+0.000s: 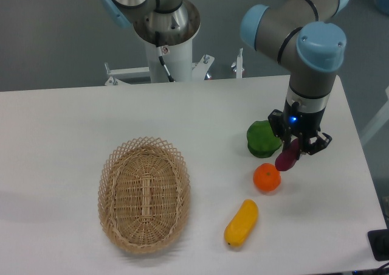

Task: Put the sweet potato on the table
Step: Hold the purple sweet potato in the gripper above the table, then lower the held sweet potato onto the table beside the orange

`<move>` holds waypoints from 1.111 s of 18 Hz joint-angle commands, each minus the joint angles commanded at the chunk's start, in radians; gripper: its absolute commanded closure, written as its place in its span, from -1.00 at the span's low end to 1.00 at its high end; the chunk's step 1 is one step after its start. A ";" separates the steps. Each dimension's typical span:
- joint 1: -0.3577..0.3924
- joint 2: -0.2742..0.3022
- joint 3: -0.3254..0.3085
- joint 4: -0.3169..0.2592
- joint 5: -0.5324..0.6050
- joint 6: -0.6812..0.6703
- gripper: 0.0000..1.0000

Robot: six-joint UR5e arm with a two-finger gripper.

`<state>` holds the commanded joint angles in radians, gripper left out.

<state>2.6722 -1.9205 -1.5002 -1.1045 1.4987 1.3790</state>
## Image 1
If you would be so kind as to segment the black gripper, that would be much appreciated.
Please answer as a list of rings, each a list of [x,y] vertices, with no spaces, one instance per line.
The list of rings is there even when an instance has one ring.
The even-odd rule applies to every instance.
[[[314,155],[331,143],[332,137],[320,131],[328,100],[329,94],[311,99],[288,87],[283,112],[273,110],[268,116],[274,136],[283,144],[282,150],[289,147],[289,128],[292,135],[299,136],[299,156]]]

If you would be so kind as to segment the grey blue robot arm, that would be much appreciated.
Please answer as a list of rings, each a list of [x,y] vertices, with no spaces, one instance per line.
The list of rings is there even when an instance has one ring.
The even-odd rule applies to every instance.
[[[241,39],[287,69],[291,76],[284,109],[268,119],[283,143],[282,156],[314,155],[331,142],[320,122],[344,59],[346,36],[329,19],[349,0],[286,0],[277,9],[255,5],[244,15]],[[191,45],[200,19],[187,0],[101,0],[120,27],[133,26],[148,48],[153,82],[193,80]]]

